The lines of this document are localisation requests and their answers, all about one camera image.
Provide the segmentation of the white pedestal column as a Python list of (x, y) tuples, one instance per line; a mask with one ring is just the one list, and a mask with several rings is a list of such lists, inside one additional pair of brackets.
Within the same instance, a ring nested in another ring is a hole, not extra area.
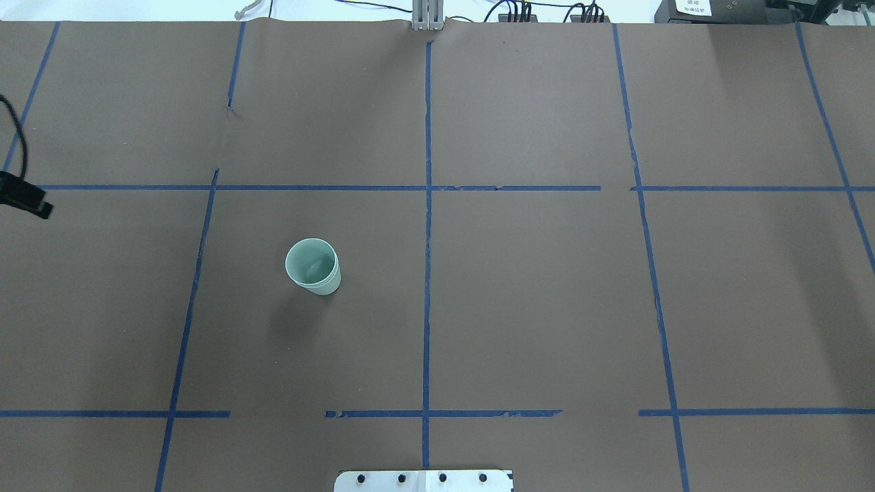
[(368, 470), (340, 473), (334, 491), (513, 491), (501, 469)]

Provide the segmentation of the aluminium frame post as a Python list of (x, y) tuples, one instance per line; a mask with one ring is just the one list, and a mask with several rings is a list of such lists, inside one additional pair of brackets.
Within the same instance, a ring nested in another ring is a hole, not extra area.
[(444, 0), (412, 1), (413, 31), (441, 31), (445, 25)]

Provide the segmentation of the black mini computer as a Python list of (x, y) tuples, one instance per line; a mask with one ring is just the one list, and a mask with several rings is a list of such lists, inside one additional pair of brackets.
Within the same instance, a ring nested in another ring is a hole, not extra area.
[(660, 1), (654, 24), (768, 24), (766, 1)]

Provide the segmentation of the orange black adapter box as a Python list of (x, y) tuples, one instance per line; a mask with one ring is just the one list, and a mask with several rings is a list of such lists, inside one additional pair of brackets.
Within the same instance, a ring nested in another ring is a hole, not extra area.
[(526, 1), (500, 1), (496, 7), (505, 5), (506, 13), (495, 14), (499, 23), (505, 24), (528, 24), (537, 22), (537, 16), (533, 13), (534, 3)]

